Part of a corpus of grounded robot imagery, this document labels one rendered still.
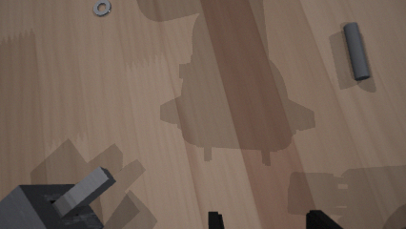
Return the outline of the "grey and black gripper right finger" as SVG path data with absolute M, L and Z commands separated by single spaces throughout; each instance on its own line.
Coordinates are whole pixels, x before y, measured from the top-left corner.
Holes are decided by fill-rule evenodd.
M 306 214 L 306 229 L 343 229 L 321 210 L 310 210 Z

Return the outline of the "grey flat washer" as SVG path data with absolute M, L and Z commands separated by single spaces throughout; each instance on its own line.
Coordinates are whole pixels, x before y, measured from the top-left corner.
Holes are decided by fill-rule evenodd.
M 103 11 L 99 11 L 98 8 L 100 5 L 105 4 L 106 5 L 106 9 Z M 93 7 L 93 11 L 95 12 L 95 14 L 99 15 L 99 16 L 104 16 L 106 14 L 108 14 L 111 10 L 111 4 L 108 0 L 99 0 L 95 3 L 94 7 Z

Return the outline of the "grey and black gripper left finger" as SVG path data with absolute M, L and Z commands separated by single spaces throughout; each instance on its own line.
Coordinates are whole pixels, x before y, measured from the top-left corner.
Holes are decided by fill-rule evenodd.
M 225 229 L 222 214 L 218 212 L 208 212 L 209 229 Z

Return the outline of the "dark grey cylinder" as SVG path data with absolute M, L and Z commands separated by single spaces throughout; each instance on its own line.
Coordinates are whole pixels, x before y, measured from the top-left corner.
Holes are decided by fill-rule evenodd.
M 368 79 L 370 74 L 357 23 L 349 23 L 343 27 L 343 30 L 352 63 L 355 81 Z

